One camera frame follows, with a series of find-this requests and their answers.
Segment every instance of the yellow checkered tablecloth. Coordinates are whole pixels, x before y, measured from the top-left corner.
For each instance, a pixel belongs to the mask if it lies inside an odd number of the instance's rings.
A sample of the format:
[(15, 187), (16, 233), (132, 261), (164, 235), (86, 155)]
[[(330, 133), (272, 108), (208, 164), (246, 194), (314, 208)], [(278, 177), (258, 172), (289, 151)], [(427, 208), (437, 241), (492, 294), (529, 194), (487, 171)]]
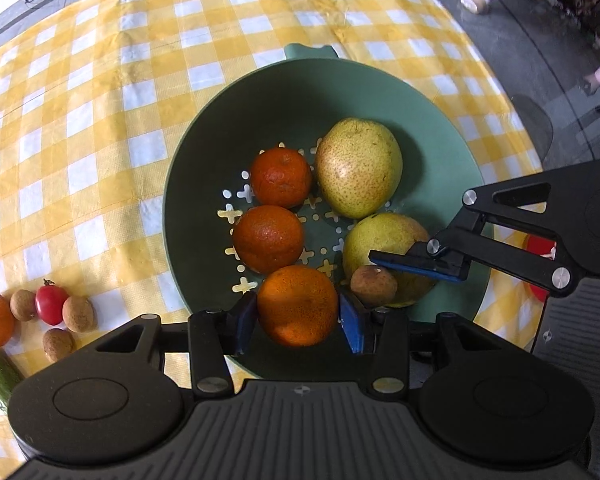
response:
[[(50, 278), (91, 298), (101, 331), (143, 312), (184, 320), (161, 234), (171, 157), (209, 99), (292, 42), (332, 44), (423, 92), (485, 181), (541, 169), (499, 83), (437, 0), (83, 0), (0, 48), (0, 292)], [(540, 311), (523, 283), (495, 272), (477, 321), (523, 345)], [(23, 323), (7, 345), (27, 374), (46, 365), (46, 328)], [(184, 357), (168, 370), (186, 383)], [(21, 460), (0, 416), (0, 477)]]

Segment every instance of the pear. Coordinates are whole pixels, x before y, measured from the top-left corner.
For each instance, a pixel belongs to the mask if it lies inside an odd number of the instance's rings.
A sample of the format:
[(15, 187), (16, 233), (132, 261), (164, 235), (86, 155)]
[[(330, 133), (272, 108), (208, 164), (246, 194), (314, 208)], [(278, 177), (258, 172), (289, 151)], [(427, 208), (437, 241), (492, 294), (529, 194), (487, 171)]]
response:
[(343, 119), (318, 145), (315, 171), (322, 195), (341, 216), (364, 218), (391, 198), (402, 177), (400, 146), (387, 127)]
[[(369, 251), (375, 249), (405, 254), (414, 242), (426, 242), (429, 234), (417, 221), (398, 213), (378, 213), (361, 220), (344, 240), (342, 265), (351, 279), (359, 267), (371, 263)], [(408, 306), (431, 290), (435, 280), (407, 272), (390, 271), (398, 282), (398, 290), (387, 306)]]

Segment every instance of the ribbed gray panel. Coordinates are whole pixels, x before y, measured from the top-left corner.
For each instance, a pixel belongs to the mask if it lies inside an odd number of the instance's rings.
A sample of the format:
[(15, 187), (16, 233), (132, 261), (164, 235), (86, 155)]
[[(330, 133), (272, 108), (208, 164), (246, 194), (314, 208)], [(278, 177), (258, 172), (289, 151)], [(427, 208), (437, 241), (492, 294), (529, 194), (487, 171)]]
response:
[(180, 433), (136, 462), (75, 471), (33, 460), (17, 480), (586, 480), (574, 463), (533, 472), (468, 465), (424, 436), (402, 404), (353, 383), (251, 381), (207, 401)]
[(600, 478), (600, 280), (585, 278), (566, 298), (549, 298), (533, 354), (577, 377), (596, 405), (589, 470)]

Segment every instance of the tangerine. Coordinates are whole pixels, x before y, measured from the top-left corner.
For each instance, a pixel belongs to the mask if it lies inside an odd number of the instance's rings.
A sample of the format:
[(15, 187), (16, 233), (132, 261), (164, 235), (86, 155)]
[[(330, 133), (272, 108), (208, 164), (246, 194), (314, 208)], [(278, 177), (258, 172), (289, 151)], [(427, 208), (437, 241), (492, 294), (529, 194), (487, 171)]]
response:
[(258, 316), (262, 329), (276, 343), (315, 345), (327, 338), (338, 321), (338, 294), (319, 270), (283, 267), (262, 283)]
[(271, 148), (251, 166), (251, 189), (264, 205), (300, 205), (311, 189), (311, 168), (304, 157), (289, 148)]
[(234, 227), (233, 240), (242, 262), (262, 274), (294, 264), (304, 249), (298, 217), (277, 205), (249, 209)]

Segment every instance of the small brown fruit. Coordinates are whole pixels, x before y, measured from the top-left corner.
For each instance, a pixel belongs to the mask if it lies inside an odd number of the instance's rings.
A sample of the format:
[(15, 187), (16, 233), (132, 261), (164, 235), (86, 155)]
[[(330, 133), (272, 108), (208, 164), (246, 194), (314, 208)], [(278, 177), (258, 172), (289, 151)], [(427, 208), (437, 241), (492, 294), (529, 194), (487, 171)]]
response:
[(93, 307), (82, 296), (69, 296), (62, 306), (62, 320), (72, 332), (88, 332), (93, 329)]
[(357, 268), (349, 286), (362, 303), (372, 308), (391, 303), (398, 290), (398, 282), (391, 273), (375, 265)]
[(74, 338), (61, 328), (52, 328), (42, 336), (42, 349), (50, 363), (56, 363), (74, 351)]
[(9, 307), (13, 317), (18, 321), (31, 321), (36, 317), (36, 295), (30, 290), (21, 288), (16, 290), (11, 300)]

